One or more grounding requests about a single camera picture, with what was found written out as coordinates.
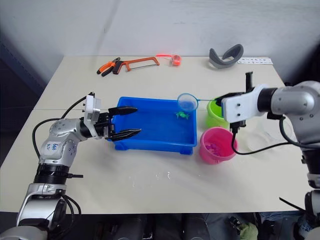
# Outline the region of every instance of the floor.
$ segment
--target floor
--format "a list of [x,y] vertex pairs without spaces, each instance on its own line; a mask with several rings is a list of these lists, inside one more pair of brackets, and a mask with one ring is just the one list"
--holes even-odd
[[0,59],[0,166],[39,97]]
[[[172,234],[172,226],[178,226],[179,228],[179,215],[180,214],[156,214],[157,218],[162,218],[166,223],[170,222],[166,228],[161,228],[162,235],[166,234],[166,237],[158,237],[165,240],[179,240],[180,236],[177,233]],[[210,234],[210,240],[239,240],[240,237],[237,232],[227,223],[227,218],[234,216],[238,218],[242,223],[247,222],[246,213],[204,213],[204,219],[206,220],[208,231]],[[17,213],[13,212],[0,212],[0,233],[8,228],[14,227],[16,222]],[[121,219],[127,218],[128,215],[107,215],[107,214],[95,214],[83,215],[79,224],[71,231],[65,240],[84,239],[84,240],[98,240],[95,238],[95,232],[98,223],[112,223],[117,224]],[[296,222],[298,217],[285,217],[277,220],[274,224],[274,235],[271,235],[269,240],[290,240],[293,223]]]

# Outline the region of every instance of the orange pliers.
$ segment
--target orange pliers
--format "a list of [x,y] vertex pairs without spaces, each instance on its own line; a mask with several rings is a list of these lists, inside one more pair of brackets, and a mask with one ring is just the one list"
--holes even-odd
[[114,67],[116,66],[116,63],[120,61],[120,57],[117,57],[113,59],[112,61],[108,61],[106,64],[102,65],[98,71],[96,71],[96,74],[101,74],[101,77],[104,77],[112,72]]

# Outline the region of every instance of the sticker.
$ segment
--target sticker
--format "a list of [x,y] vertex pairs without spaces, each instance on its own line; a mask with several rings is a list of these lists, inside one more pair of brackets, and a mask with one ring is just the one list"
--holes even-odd
[[238,64],[269,64],[273,65],[269,57],[242,57],[238,60]]
[[60,146],[59,141],[48,141],[44,148],[44,154],[49,156],[55,154],[56,151],[59,149],[59,146]]

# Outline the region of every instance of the table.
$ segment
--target table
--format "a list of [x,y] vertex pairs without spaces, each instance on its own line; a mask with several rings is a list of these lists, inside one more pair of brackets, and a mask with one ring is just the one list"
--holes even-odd
[[[175,99],[180,93],[210,98],[245,88],[245,72],[253,71],[254,84],[281,86],[271,65],[236,64],[211,68],[207,57],[184,57],[180,67],[149,67],[119,75],[100,77],[98,67],[114,57],[65,57],[18,135],[0,168],[0,211],[18,212],[38,159],[31,133],[41,120],[62,115],[73,102],[90,91],[101,98],[102,108],[117,105],[121,96]],[[79,118],[81,105],[68,117]],[[205,128],[206,103],[197,110],[197,138]],[[247,121],[238,135],[240,150],[247,151],[246,139],[260,118]],[[37,145],[48,137],[46,123],[38,129]],[[84,214],[133,213],[230,213],[285,211],[281,201],[304,206],[311,188],[307,167],[301,164],[299,148],[286,145],[266,152],[235,156],[218,165],[205,164],[199,154],[146,150],[116,151],[111,142],[88,139],[78,145],[70,173],[84,178],[68,179],[67,194]]]

